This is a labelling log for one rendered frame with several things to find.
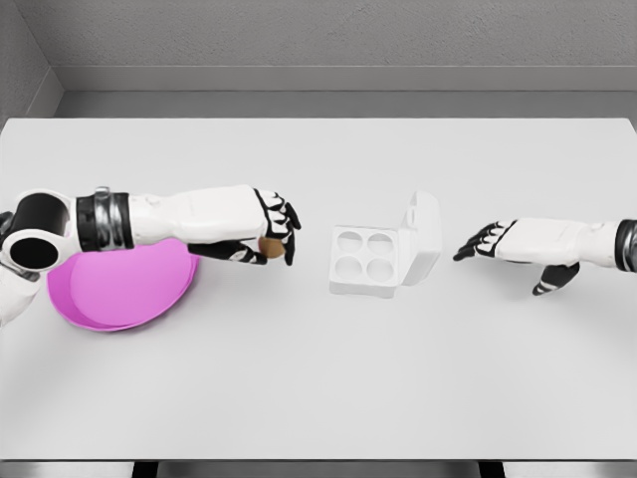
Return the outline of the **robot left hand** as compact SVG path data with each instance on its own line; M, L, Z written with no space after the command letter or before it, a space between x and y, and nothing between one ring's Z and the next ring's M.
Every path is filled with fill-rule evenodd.
M294 263L295 232L302 228L293 205L279 193L248 185L215 190L213 205L204 212L209 215L203 225L201 239L187 241L190 253L231 262L265 265L268 258L252 249L249 240L267 238L279 240L284 247L287 265Z

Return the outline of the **brown egg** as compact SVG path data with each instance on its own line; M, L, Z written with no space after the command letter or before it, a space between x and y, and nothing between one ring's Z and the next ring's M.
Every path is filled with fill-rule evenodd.
M260 237L258 247L260 253L268 259L276 259L286 254L286 248L281 239Z

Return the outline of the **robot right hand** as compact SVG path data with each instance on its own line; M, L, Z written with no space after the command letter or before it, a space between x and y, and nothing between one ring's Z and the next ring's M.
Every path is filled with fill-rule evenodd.
M453 256L456 262L475 256L543 266L532 289L535 296L556 291L579 272L577 241L586 229L581 222L520 218L489 223L471 236Z

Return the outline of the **white egg box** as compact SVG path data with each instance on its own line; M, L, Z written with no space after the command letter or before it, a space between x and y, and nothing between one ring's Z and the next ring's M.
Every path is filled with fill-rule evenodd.
M439 201L417 191L397 228L337 225L332 229L329 291L390 299L399 287L426 279L441 252Z

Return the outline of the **pink plate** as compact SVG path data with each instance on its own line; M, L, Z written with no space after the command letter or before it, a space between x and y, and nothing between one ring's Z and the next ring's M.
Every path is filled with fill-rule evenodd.
M176 239L126 251L79 253L48 273L48 294L56 311L77 327L132 329L176 305L198 263Z

